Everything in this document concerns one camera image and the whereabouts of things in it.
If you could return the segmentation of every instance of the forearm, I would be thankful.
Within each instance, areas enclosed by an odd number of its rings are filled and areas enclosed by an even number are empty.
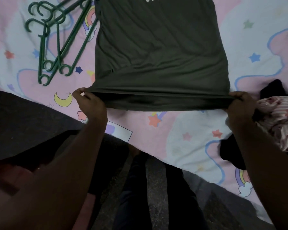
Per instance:
[[[85,200],[104,135],[89,123],[66,151],[0,211],[0,229],[70,229]]]
[[[248,121],[232,124],[252,185],[278,229],[288,229],[288,156]]]

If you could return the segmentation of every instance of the hand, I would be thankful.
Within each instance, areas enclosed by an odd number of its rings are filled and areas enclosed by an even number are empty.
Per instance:
[[[96,121],[102,126],[106,126],[108,122],[107,109],[103,101],[91,92],[85,92],[86,88],[75,90],[72,95],[79,104],[79,108],[88,117],[90,121]]]
[[[256,101],[247,92],[230,92],[229,95],[241,99],[233,100],[225,110],[229,118],[229,127],[252,122]]]

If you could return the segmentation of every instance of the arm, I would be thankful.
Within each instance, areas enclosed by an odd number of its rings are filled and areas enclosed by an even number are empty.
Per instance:
[[[0,210],[0,229],[71,229],[83,205],[107,125],[104,103],[73,92],[88,124],[65,152]]]
[[[277,229],[288,229],[288,155],[252,121],[256,102],[246,92],[232,92],[226,110],[229,127],[242,153],[252,185]]]

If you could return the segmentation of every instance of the blue star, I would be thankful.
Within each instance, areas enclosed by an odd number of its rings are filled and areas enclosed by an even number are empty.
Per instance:
[[[34,52],[32,52],[35,58],[40,57],[40,52],[36,49],[34,49]]]
[[[8,84],[8,88],[9,88],[11,91],[15,91],[15,88],[14,88],[13,84]]]
[[[76,67],[76,73],[81,73],[83,70],[81,69],[81,67],[79,66],[79,67]]]
[[[255,61],[260,61],[260,55],[257,55],[256,53],[253,53],[253,55],[249,56],[249,58],[251,59],[252,63]]]

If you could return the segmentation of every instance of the floor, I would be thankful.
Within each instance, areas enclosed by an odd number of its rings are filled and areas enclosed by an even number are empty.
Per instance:
[[[67,131],[77,130],[82,123],[71,119],[49,107],[33,103],[9,93],[0,92],[0,159],[14,156],[37,144]],[[109,147],[122,150],[123,142],[108,137],[102,144],[104,152]],[[92,229],[111,229],[115,212],[119,203],[119,195],[125,182],[131,157],[116,170],[110,183],[103,187],[100,197],[101,208],[95,213],[96,220]],[[153,229],[168,228],[168,203],[166,194],[165,167],[156,158],[150,157],[146,162],[148,185],[148,203]],[[268,224],[256,216],[253,205],[225,189],[210,184],[195,174],[184,171],[184,177],[190,188],[196,193],[198,203],[204,212],[211,230],[273,230]]]

